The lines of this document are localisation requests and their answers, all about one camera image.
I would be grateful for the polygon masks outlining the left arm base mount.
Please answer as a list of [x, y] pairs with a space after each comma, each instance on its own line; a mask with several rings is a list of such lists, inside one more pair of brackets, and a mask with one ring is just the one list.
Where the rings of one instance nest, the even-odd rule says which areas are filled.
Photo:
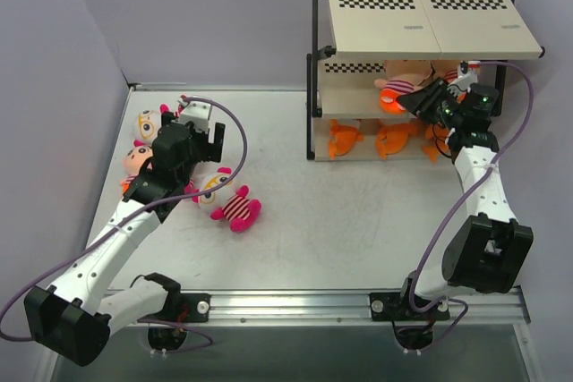
[[176, 308], [176, 321], [206, 323], [210, 316], [210, 302], [211, 295], [208, 293], [183, 293]]

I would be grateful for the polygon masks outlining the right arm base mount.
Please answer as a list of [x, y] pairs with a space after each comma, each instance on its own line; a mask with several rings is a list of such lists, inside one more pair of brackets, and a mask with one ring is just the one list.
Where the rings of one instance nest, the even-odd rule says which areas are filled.
[[447, 321], [450, 318], [448, 306], [434, 306], [425, 313], [414, 312], [406, 294], [399, 292], [369, 293], [371, 319], [378, 322]]

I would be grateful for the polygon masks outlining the orange shark plush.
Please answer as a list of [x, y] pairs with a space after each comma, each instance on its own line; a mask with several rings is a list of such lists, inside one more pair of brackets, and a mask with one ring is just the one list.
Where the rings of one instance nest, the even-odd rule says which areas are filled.
[[439, 125], [426, 124], [424, 126], [424, 138], [426, 143], [422, 146], [423, 153], [433, 162], [437, 162], [439, 157], [451, 159], [446, 138], [449, 136], [449, 129]]
[[362, 142], [362, 121], [360, 119], [330, 119], [329, 120], [329, 158], [344, 156], [350, 152], [356, 142]]
[[414, 120], [406, 123], [386, 124], [379, 120], [380, 128], [375, 138], [375, 148], [379, 157], [386, 160], [388, 155], [399, 153], [408, 143], [409, 138], [418, 134]]

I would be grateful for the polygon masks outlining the orange shark plush back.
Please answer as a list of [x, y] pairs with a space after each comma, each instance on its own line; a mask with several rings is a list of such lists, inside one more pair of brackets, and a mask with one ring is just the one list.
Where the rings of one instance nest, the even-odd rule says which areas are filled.
[[350, 152], [356, 142], [362, 142], [362, 121], [360, 119], [330, 119], [329, 120], [329, 158], [344, 156]]

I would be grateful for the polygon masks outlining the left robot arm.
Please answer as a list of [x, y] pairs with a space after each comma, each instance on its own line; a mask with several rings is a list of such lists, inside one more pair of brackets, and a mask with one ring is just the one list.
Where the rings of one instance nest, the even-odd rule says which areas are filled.
[[152, 273], [107, 294], [139, 245], [170, 215], [200, 162], [220, 161], [225, 126], [199, 132], [193, 123], [168, 123], [153, 142], [152, 159], [131, 181], [115, 212], [85, 254], [47, 288], [24, 297], [32, 339], [75, 364], [91, 364], [109, 338], [142, 318], [179, 325], [181, 285]]

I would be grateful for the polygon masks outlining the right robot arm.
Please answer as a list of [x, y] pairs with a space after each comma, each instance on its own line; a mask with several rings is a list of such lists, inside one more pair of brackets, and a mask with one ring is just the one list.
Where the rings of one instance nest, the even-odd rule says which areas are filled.
[[[458, 293], [507, 293], [534, 241], [532, 228], [521, 224], [510, 208], [501, 180], [499, 160], [506, 148], [490, 129], [499, 93], [477, 82], [463, 91], [459, 99], [454, 85], [437, 79], [398, 97], [418, 119], [448, 130], [446, 144], [463, 191], [397, 297], [398, 310], [407, 318], [418, 318]], [[440, 266], [426, 268], [433, 247], [460, 208], [466, 210], [466, 220], [443, 251]]]

